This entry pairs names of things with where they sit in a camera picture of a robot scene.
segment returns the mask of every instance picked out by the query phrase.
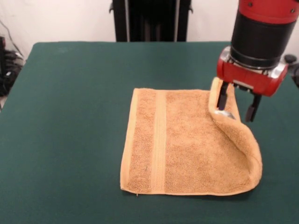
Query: towel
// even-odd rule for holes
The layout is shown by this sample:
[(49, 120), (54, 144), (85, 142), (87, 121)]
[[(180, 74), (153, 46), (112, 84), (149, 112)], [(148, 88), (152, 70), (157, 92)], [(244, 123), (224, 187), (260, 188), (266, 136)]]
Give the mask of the towel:
[(262, 176), (258, 143), (239, 116), (233, 86), (215, 114), (222, 81), (210, 91), (134, 89), (121, 161), (121, 189), (135, 194), (227, 196)]

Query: table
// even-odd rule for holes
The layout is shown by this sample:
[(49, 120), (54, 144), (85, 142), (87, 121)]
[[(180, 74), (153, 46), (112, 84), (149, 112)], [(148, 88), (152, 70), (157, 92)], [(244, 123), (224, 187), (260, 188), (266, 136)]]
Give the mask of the table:
[[(209, 89), (227, 42), (38, 43), (0, 114), (1, 224), (291, 224), (299, 221), (299, 92), (288, 76), (249, 124), (263, 157), (251, 192), (120, 190), (135, 87)], [(242, 117), (252, 101), (237, 91)]]

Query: white wall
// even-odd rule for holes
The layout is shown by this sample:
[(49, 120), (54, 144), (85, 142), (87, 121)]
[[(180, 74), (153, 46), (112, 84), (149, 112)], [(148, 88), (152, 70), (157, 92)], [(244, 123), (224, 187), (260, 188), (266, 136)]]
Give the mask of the white wall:
[[(0, 0), (0, 18), (27, 57), (36, 42), (115, 41), (112, 0)], [(238, 0), (193, 0), (188, 41), (229, 41)], [(0, 33), (6, 34), (0, 26)], [(287, 52), (299, 56), (299, 24)]]

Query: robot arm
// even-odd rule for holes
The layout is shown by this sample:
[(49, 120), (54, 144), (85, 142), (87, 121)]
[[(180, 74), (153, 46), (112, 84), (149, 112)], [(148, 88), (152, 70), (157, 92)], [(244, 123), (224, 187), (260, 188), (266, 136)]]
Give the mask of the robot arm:
[(223, 80), (217, 107), (225, 109), (229, 83), (254, 95), (246, 121), (253, 121), (261, 96), (272, 96), (287, 73), (280, 62), (299, 15), (299, 0), (240, 0), (231, 46), (218, 60)]

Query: black cylinder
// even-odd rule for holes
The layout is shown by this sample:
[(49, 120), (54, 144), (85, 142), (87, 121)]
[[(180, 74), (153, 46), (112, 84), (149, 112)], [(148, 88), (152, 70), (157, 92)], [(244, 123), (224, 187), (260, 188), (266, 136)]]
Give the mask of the black cylinder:
[(276, 67), (289, 42), (295, 23), (258, 22), (238, 11), (231, 41), (231, 57), (249, 68)]

